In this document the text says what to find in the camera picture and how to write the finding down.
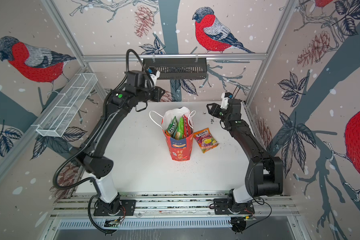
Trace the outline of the orange candy snack packet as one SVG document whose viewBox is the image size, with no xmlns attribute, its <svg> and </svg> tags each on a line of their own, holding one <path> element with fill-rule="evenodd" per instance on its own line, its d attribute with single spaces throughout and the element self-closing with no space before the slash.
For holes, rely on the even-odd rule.
<svg viewBox="0 0 360 240">
<path fill-rule="evenodd" d="M 209 128 L 195 132 L 194 139 L 198 143 L 202 153 L 214 149 L 219 145 L 216 139 L 212 136 Z"/>
</svg>

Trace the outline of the green yellow candy packet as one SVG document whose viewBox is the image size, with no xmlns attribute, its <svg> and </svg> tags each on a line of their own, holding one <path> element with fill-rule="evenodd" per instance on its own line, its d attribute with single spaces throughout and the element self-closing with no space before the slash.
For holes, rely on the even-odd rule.
<svg viewBox="0 0 360 240">
<path fill-rule="evenodd" d="M 168 128 L 166 129 L 165 134 L 172 138 L 177 130 L 177 127 L 178 127 L 178 120 L 176 117 L 174 117 L 171 120 Z"/>
</svg>

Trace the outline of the red paper gift bag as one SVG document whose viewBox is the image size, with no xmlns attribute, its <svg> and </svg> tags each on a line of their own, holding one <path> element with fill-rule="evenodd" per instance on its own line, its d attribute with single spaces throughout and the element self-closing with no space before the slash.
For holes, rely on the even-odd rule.
<svg viewBox="0 0 360 240">
<path fill-rule="evenodd" d="M 193 149 L 193 138 L 194 138 L 194 123 L 193 116 L 195 115 L 195 111 L 190 111 L 187 107 L 176 108 L 172 110 L 168 110 L 164 113 L 164 115 L 160 115 L 155 111 L 149 112 L 150 119 L 162 129 L 164 134 L 169 153 L 171 155 L 172 160 L 178 162 L 188 161 L 191 158 L 191 153 Z M 183 115 L 186 115 L 189 118 L 190 124 L 193 128 L 193 133 L 186 139 L 176 140 L 174 136 L 171 138 L 165 134 L 166 129 L 168 128 L 171 120 L 176 117 L 178 122 L 179 118 Z"/>
</svg>

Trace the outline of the green chips bag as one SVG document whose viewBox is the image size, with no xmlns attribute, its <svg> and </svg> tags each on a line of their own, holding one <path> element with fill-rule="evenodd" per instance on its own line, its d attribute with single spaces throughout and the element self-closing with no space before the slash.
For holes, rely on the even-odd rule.
<svg viewBox="0 0 360 240">
<path fill-rule="evenodd" d="M 184 138 L 184 128 L 185 128 L 184 117 L 180 117 L 174 139 L 181 140 Z"/>
</svg>

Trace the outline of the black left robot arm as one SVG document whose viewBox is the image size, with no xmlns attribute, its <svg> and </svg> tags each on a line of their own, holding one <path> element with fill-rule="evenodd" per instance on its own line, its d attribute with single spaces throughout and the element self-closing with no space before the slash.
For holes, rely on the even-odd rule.
<svg viewBox="0 0 360 240">
<path fill-rule="evenodd" d="M 138 103 L 160 101 L 165 90 L 156 86 L 159 77 L 160 72 L 154 68 L 145 72 L 128 71 L 125 82 L 108 94 L 100 121 L 75 157 L 95 186 L 102 214 L 116 215 L 122 208 L 111 175 L 114 161 L 104 156 L 105 150 L 117 127 Z"/>
</svg>

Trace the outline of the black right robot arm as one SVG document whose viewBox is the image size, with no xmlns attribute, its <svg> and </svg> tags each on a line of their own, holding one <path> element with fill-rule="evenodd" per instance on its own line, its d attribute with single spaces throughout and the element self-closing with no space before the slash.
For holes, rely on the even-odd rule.
<svg viewBox="0 0 360 240">
<path fill-rule="evenodd" d="M 283 162 L 258 142 L 249 124 L 242 119 L 241 107 L 241 101 L 233 98 L 223 98 L 221 105 L 207 105 L 208 113 L 220 119 L 221 127 L 239 143 L 249 160 L 245 184 L 228 194 L 228 206 L 234 213 L 258 197 L 283 193 Z"/>
</svg>

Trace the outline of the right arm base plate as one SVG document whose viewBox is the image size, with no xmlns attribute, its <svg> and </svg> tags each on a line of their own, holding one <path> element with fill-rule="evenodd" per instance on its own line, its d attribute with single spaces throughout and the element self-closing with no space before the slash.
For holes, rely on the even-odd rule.
<svg viewBox="0 0 360 240">
<path fill-rule="evenodd" d="M 252 202 L 237 204 L 228 199 L 214 199 L 209 208 L 216 215 L 254 215 L 255 210 Z"/>
</svg>

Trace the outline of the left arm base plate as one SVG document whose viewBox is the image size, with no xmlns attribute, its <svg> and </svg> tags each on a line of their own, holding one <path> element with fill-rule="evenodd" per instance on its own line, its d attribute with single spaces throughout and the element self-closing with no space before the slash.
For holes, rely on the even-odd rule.
<svg viewBox="0 0 360 240">
<path fill-rule="evenodd" d="M 112 203 L 105 203 L 102 200 L 97 200 L 95 203 L 94 216 L 133 216 L 136 203 L 136 200 L 115 199 Z"/>
</svg>

